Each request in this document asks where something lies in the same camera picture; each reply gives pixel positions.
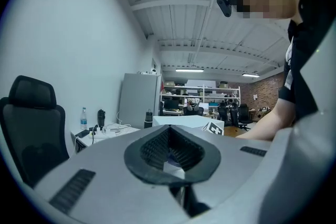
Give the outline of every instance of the chair headrest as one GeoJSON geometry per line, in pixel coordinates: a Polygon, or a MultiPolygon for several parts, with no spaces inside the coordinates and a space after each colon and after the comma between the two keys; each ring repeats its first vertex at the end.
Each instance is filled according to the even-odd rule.
{"type": "Polygon", "coordinates": [[[18,76],[9,92],[9,103],[28,108],[54,109],[57,105],[53,87],[43,81],[18,76]]]}

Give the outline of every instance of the ceiling light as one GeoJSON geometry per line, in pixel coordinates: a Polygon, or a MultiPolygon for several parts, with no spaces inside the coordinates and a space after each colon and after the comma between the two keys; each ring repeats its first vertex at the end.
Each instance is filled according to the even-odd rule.
{"type": "Polygon", "coordinates": [[[259,78],[259,75],[243,74],[244,77],[259,78]]]}
{"type": "Polygon", "coordinates": [[[203,72],[203,69],[177,69],[176,72],[195,72],[200,73],[203,72]]]}

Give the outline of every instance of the black rectangular strip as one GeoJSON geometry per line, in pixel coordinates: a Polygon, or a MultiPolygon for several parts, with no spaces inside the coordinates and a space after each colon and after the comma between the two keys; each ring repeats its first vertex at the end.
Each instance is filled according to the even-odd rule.
{"type": "Polygon", "coordinates": [[[50,200],[50,204],[68,214],[95,176],[95,172],[79,170],[50,200]]]}
{"type": "Polygon", "coordinates": [[[260,150],[258,148],[254,148],[254,147],[249,147],[249,146],[243,146],[241,149],[241,151],[247,152],[247,153],[251,153],[254,155],[258,155],[261,157],[264,157],[267,151],[264,150],[260,150]]]}

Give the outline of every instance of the white ceiling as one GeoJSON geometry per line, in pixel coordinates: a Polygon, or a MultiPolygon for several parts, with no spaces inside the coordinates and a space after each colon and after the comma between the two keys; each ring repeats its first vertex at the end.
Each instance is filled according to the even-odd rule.
{"type": "Polygon", "coordinates": [[[267,24],[223,15],[215,0],[128,0],[146,36],[156,35],[166,80],[211,78],[243,82],[284,63],[289,20],[267,24]],[[203,74],[177,73],[196,65],[203,74]]]}

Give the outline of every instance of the plastic bottle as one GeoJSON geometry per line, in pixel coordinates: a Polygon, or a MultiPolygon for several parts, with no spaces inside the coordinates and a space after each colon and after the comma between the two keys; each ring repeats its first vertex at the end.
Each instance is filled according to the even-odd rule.
{"type": "Polygon", "coordinates": [[[86,118],[86,108],[83,108],[82,114],[80,116],[80,128],[82,130],[86,130],[87,127],[88,127],[88,121],[87,121],[87,118],[86,118]]]}

